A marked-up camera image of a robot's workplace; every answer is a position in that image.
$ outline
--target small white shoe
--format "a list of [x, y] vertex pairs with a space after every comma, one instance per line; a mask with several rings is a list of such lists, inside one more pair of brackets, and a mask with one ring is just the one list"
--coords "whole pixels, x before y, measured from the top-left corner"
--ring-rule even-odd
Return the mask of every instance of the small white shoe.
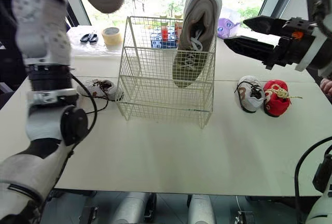
[[240, 105], [247, 113], [255, 113], [264, 102], [262, 86], [255, 76], [243, 76], [238, 82], [236, 91], [238, 92]]
[[[88, 80], [84, 86], [89, 90], [94, 98], [103, 98], [110, 101], [121, 100], [123, 92], [119, 93], [118, 99], [116, 99], [117, 86], [110, 80]], [[80, 86], [77, 86], [77, 92], [83, 96], [88, 96], [86, 91]]]

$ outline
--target tape roll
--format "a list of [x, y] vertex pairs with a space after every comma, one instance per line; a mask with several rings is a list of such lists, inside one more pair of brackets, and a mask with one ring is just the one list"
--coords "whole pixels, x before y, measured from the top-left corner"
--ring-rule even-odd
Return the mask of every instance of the tape roll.
[[104, 42], [107, 45], [117, 45], [122, 42], [120, 30], [116, 27], [106, 28], [102, 32]]

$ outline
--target plastic bag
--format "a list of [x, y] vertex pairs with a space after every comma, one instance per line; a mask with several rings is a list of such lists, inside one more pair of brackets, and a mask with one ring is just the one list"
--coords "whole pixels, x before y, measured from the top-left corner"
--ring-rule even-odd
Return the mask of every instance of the plastic bag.
[[[95, 44], [81, 43], [80, 39], [85, 34], [95, 31], [98, 35], [98, 41]], [[121, 56], [122, 43], [118, 45], [106, 45], [102, 36], [102, 31], [95, 26], [90, 25], [79, 25], [78, 27], [71, 28], [68, 32], [68, 38], [70, 39], [72, 50], [71, 57], [110, 57]]]

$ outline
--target yellow shoelace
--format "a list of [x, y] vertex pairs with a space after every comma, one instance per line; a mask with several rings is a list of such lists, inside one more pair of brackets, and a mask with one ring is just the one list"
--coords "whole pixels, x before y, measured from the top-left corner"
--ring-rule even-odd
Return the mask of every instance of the yellow shoelace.
[[266, 91], [271, 91], [272, 93], [275, 93], [279, 98], [282, 99], [290, 99], [290, 98], [299, 98], [302, 99], [300, 96], [288, 96], [288, 92], [280, 87], [278, 84], [273, 84], [272, 87]]

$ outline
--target black scissors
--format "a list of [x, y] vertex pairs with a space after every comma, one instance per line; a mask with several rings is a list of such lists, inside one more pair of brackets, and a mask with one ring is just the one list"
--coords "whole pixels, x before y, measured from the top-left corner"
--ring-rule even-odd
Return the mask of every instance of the black scissors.
[[89, 42], [90, 44], [95, 44], [98, 41], [98, 36], [95, 32], [85, 34], [81, 39], [80, 42], [86, 44]]

